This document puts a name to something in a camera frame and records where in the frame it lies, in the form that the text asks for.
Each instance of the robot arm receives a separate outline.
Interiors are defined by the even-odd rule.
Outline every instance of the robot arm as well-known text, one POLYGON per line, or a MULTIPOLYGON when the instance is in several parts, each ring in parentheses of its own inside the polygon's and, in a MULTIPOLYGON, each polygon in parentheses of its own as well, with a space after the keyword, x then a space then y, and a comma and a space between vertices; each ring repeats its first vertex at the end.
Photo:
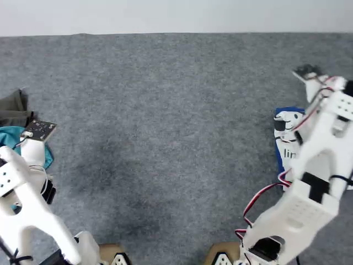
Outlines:
POLYGON ((307 90, 314 87, 312 82, 319 86, 316 96, 308 98, 312 104, 307 115, 294 128, 300 148, 291 161, 293 183, 247 228, 237 264, 287 264, 338 215, 353 171, 353 87, 341 77, 330 86, 324 79, 305 81, 307 90), (323 89, 330 94, 321 94, 323 89), (327 161, 330 172, 322 172, 319 165, 327 161))

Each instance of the gray carpet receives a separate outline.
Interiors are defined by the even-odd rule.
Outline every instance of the gray carpet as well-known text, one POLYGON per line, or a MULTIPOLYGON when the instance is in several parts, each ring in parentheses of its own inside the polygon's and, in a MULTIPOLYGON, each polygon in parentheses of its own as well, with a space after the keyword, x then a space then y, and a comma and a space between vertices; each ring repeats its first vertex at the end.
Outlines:
MULTIPOLYGON (((237 240, 246 203, 276 178, 273 111, 306 105, 291 69, 353 78, 352 45, 345 34, 0 38, 0 97, 23 88, 59 124, 52 208, 74 234, 122 244, 135 265, 197 265, 213 243, 237 240)), ((353 263, 352 200, 302 264, 353 263)), ((33 245, 38 260, 56 249, 39 232, 33 245)))

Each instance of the black wire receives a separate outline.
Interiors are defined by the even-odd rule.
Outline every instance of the black wire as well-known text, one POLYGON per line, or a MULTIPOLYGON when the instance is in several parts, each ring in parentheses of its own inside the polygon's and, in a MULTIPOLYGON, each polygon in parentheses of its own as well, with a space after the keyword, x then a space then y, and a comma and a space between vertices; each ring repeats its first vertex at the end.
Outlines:
POLYGON ((4 241, 0 238, 0 248, 5 252, 6 256, 9 258, 10 264, 20 265, 20 261, 33 260, 32 256, 16 257, 18 254, 18 249, 16 249, 15 254, 12 255, 10 250, 5 246, 4 241))
POLYGON ((14 147, 12 147, 12 150, 14 150, 16 147, 20 146, 27 138, 28 138, 28 136, 25 136, 21 141, 19 141, 17 144, 15 144, 14 147))
POLYGON ((296 257, 297 265, 300 265, 299 256, 296 257))
POLYGON ((252 262, 249 260, 248 256, 245 253, 244 253, 244 255, 245 255, 245 258, 247 258, 249 264, 252 265, 252 262))
POLYGON ((2 239, 0 239, 0 248, 2 249, 3 252, 5 252, 6 256, 9 259, 13 259, 14 256, 11 254, 10 250, 7 249, 7 247, 5 246, 4 242, 2 239))

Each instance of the red wire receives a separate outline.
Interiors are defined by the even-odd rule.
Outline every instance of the red wire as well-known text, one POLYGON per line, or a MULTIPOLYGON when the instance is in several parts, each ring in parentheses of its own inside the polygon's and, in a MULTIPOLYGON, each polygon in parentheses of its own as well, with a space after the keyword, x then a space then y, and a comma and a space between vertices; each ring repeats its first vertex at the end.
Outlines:
POLYGON ((274 186, 285 186, 285 187, 289 187, 289 184, 284 184, 281 182, 277 182, 277 183, 273 183, 271 185, 266 186, 265 188, 261 189, 260 191, 258 191, 255 196, 251 199, 251 201, 248 203, 248 205, 245 207, 244 209, 244 213, 243 213, 243 218, 245 220, 245 222, 248 223, 248 225, 250 227, 252 227, 253 223, 246 217, 246 214, 248 213, 248 211, 252 208, 252 206, 254 205, 254 203, 260 198, 260 196, 266 192, 267 190, 273 188, 274 186))
MULTIPOLYGON (((334 91, 332 88, 330 88, 330 87, 325 87, 325 88, 322 88, 322 89, 320 89, 320 91, 322 92, 322 91, 324 91, 324 90, 330 90, 330 91, 334 91)), ((308 114, 308 115, 306 115, 305 116, 305 118, 304 119, 302 119, 302 121, 297 125, 297 126, 295 126, 293 129, 292 129, 292 131, 295 131, 295 130, 298 130, 298 128, 300 127, 300 126, 302 126, 309 118, 310 118, 310 116, 311 115, 313 115, 313 113, 316 111, 316 109, 317 109, 317 107, 320 105, 320 102, 313 108, 313 110, 308 114)))

